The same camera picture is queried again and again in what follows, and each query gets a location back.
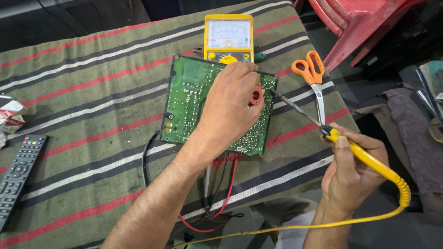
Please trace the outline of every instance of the striped tablecloth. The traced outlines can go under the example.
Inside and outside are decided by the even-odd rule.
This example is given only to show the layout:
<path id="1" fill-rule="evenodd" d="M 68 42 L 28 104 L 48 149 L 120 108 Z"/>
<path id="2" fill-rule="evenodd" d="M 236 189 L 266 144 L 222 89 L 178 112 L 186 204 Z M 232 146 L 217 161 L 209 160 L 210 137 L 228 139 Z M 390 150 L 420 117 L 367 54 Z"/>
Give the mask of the striped tablecloth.
<path id="1" fill-rule="evenodd" d="M 192 48 L 203 44 L 205 15 L 226 13 L 253 15 L 254 43 L 268 58 L 259 63 L 260 71 L 279 75 L 278 91 L 316 114 L 312 90 L 290 68 L 314 49 L 290 1 L 248 2 L 4 52 L 0 93 L 16 97 L 29 115 L 0 151 L 0 172 L 7 171 L 24 134 L 50 139 L 0 234 L 0 248 L 96 248 L 102 243 L 143 191 L 141 153 L 160 128 L 172 55 L 198 56 Z M 327 73 L 323 93 L 326 121 L 357 130 Z M 265 156 L 238 162 L 227 208 L 317 188 L 333 159 L 319 136 L 313 124 L 277 100 Z M 179 149 L 154 142 L 151 180 Z M 211 182 L 219 181 L 220 174 L 215 168 Z M 201 197 L 201 186 L 195 184 L 184 217 L 203 212 Z"/>

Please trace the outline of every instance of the hand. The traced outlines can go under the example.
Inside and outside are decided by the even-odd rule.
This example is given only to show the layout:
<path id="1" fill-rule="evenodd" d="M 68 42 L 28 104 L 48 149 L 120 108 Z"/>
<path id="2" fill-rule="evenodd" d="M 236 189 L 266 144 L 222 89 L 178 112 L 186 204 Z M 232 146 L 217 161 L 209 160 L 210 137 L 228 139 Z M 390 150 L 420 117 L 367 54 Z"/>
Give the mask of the hand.
<path id="1" fill-rule="evenodd" d="M 217 157 L 257 122 L 264 101 L 248 106 L 254 87 L 261 87 L 257 69 L 254 63 L 234 62 L 217 75 L 187 143 L 198 137 L 202 147 L 208 146 Z"/>
<path id="2" fill-rule="evenodd" d="M 328 142 L 334 150 L 335 159 L 323 177 L 322 198 L 330 211 L 349 217 L 386 178 L 355 158 L 347 139 L 357 143 L 389 167 L 388 154 L 380 140 L 356 134 L 335 123 L 330 126 L 344 136 L 339 137 L 335 144 Z"/>

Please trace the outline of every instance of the green object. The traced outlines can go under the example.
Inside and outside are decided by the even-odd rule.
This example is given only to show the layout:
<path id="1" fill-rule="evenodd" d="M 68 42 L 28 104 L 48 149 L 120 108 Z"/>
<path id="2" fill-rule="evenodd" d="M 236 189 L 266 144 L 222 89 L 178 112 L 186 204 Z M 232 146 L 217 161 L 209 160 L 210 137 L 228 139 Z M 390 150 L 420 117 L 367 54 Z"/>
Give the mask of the green object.
<path id="1" fill-rule="evenodd" d="M 162 122 L 160 140 L 167 143 L 183 144 L 197 127 L 209 89 L 225 64 L 197 58 L 175 55 L 172 60 L 168 97 Z M 262 156 L 266 146 L 269 121 L 272 113 L 278 76 L 258 72 L 265 106 L 258 121 L 228 151 Z"/>
<path id="2" fill-rule="evenodd" d="M 266 55 L 263 53 L 254 54 L 254 63 L 266 60 Z"/>

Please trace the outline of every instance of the red plastic chair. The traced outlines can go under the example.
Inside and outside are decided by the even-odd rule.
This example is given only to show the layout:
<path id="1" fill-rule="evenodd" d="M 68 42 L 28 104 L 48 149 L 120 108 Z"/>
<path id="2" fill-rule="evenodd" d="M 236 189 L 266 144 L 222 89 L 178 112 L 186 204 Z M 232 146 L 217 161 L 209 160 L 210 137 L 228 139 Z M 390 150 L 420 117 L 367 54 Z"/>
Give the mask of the red plastic chair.
<path id="1" fill-rule="evenodd" d="M 309 0 L 338 41 L 323 61 L 331 72 L 407 0 Z"/>
<path id="2" fill-rule="evenodd" d="M 351 66 L 354 67 L 359 63 L 381 39 L 400 21 L 400 19 L 408 12 L 411 6 L 425 2 L 426 0 L 407 0 L 392 16 L 390 16 L 378 28 L 372 36 L 365 42 L 357 56 L 351 61 Z"/>

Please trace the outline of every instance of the cardboard box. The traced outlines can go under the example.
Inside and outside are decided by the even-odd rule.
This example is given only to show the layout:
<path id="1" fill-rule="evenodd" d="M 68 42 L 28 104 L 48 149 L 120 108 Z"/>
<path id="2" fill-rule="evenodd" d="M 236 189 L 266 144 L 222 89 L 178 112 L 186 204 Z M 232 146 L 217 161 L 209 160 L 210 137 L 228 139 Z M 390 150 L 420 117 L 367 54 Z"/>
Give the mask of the cardboard box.
<path id="1" fill-rule="evenodd" d="M 0 131 L 15 133 L 25 123 L 22 115 L 23 105 L 12 100 L 3 106 L 0 106 Z"/>

